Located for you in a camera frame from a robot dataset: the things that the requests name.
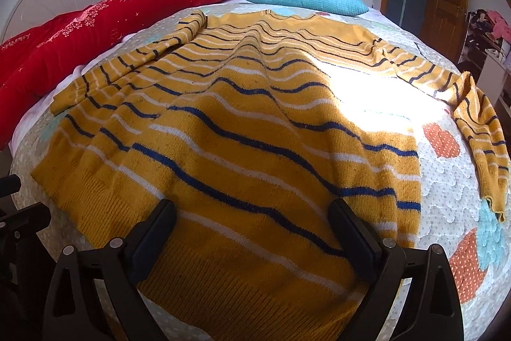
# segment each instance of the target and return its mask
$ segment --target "yellow striped sweater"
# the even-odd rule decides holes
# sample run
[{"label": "yellow striped sweater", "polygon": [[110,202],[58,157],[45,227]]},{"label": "yellow striped sweater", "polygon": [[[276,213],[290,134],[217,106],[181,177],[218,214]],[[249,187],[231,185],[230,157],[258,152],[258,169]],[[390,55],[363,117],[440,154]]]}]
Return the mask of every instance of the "yellow striped sweater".
[{"label": "yellow striped sweater", "polygon": [[54,114],[71,109],[32,175],[96,247],[174,201],[176,227],[140,289],[216,341],[336,339],[366,287],[327,207],[341,196],[410,246],[421,188],[413,135],[357,127],[329,66],[452,105],[481,197],[503,220],[507,151],[470,74],[316,15],[195,12],[103,63],[55,97]]}]

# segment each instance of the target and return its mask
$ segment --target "white bed sheet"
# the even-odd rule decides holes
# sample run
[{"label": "white bed sheet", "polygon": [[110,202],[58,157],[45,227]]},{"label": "white bed sheet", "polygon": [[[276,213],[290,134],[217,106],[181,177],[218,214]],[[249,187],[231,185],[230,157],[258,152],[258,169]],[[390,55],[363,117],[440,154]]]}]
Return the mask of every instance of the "white bed sheet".
[{"label": "white bed sheet", "polygon": [[[251,2],[248,2],[245,0],[228,0],[228,1],[225,1],[222,3],[229,4],[229,3],[251,3]],[[395,28],[399,28],[398,25],[396,25],[395,23],[390,21],[384,15],[382,15],[382,13],[380,11],[375,10],[373,8],[370,8],[369,12],[363,13],[362,15],[359,15],[358,17],[363,18],[367,21],[378,22],[378,23],[381,23],[384,25],[389,25],[389,26],[393,26]],[[25,113],[23,118],[21,118],[20,122],[16,126],[16,129],[14,130],[14,134],[12,135],[11,142],[9,142],[9,149],[11,150],[11,155],[14,156],[21,141],[25,137],[25,135],[35,125],[35,122],[37,122],[39,120],[39,118],[46,111],[46,109],[48,107],[50,107],[50,104],[53,101],[53,97],[56,94],[58,94],[62,90],[64,90],[75,79],[77,79],[81,75],[88,72],[89,69],[93,68],[99,61],[101,61],[105,57],[108,57],[114,51],[119,49],[126,41],[128,41],[134,35],[135,34],[130,34],[130,35],[125,36],[120,43],[114,45],[108,51],[105,51],[98,57],[94,58],[87,65],[81,65],[81,66],[76,67],[74,69],[74,71],[70,75],[68,75],[64,80],[62,80],[52,92],[48,93],[41,100],[39,100],[39,102],[37,102],[34,106],[32,106],[30,108],[30,110],[27,113]]]}]

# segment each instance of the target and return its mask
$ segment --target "sweater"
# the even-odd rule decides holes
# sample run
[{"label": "sweater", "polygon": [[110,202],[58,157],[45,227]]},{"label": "sweater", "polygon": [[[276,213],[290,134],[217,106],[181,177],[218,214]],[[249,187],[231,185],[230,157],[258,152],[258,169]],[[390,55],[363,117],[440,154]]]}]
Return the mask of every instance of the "sweater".
[{"label": "sweater", "polygon": [[470,74],[317,15],[194,12],[104,62],[54,98],[53,114],[66,114],[32,175],[95,247],[172,200],[175,229],[140,290],[216,341],[334,340],[367,286],[329,204],[344,198],[410,247],[421,187],[410,128],[355,125],[332,68],[397,77],[449,103],[481,197],[503,221],[505,142]]}]

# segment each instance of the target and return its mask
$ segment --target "polka dot heart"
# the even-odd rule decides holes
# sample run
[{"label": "polka dot heart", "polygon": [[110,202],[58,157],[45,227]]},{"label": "polka dot heart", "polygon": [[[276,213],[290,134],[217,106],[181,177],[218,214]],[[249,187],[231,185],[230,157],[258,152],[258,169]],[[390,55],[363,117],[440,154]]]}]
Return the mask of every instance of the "polka dot heart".
[{"label": "polka dot heart", "polygon": [[449,259],[454,282],[458,289],[459,302],[471,301],[486,276],[486,270],[479,268],[476,247],[476,230],[471,230],[458,244],[458,248]]},{"label": "polka dot heart", "polygon": [[422,127],[424,135],[435,150],[437,158],[455,158],[459,155],[459,145],[453,135],[446,130],[441,130],[436,123],[430,123]]}]

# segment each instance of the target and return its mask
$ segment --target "bed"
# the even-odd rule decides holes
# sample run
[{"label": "bed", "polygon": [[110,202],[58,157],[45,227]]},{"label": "bed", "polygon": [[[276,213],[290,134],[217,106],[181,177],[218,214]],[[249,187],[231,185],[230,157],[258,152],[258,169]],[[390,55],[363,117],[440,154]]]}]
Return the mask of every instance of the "bed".
[{"label": "bed", "polygon": [[[193,10],[192,8],[180,11],[148,29],[127,36],[121,43],[87,66],[77,68],[54,92],[42,98],[19,123],[10,143],[13,154],[11,172],[20,176],[22,189],[13,196],[13,200],[18,208],[37,201],[42,201],[50,208],[52,223],[49,228],[39,233],[39,237],[53,258],[57,259],[62,248],[67,244],[74,244],[80,250],[91,248],[85,236],[77,230],[64,212],[55,207],[30,175],[47,151],[49,140],[60,121],[59,117],[52,116],[48,110],[53,96],[94,66],[171,33],[176,24],[189,16]],[[218,17],[227,13],[265,10],[271,10],[280,16],[295,15],[302,18],[319,14],[326,19],[360,25],[390,44],[459,74],[456,67],[446,58],[426,46],[417,37],[398,28],[375,10],[350,18],[302,8],[250,4],[243,0],[206,5],[200,7],[200,10],[207,16]],[[418,248],[427,248],[435,242],[441,244],[451,260],[452,267],[459,266],[460,262],[469,262],[464,269],[458,269],[459,272],[455,278],[459,285],[462,303],[465,339],[476,340],[496,315],[511,287],[509,220],[498,223],[487,205],[481,202],[471,153],[446,104],[416,91],[411,86],[395,86],[386,82],[375,83],[362,74],[354,76],[353,84],[363,88],[345,91],[342,99],[347,103],[356,102],[362,106],[369,106],[370,103],[374,103],[376,97],[381,97],[383,94],[381,108],[392,106],[394,113],[409,118],[414,124],[413,131],[421,165],[423,208],[415,244]],[[411,106],[411,103],[414,106],[421,106],[424,112],[417,114],[416,107]],[[431,121],[427,125],[424,124],[425,118]],[[455,156],[442,154],[439,149],[432,146],[431,137],[438,132],[447,135],[457,144],[458,152]],[[505,215],[508,219],[511,215],[509,198]],[[392,334],[407,289],[408,285],[405,282],[380,334],[380,340],[389,339]],[[99,286],[99,290],[106,310],[114,316],[105,288]],[[209,335],[201,329],[177,320],[149,299],[144,298],[144,301],[169,339],[202,341],[210,339]]]}]

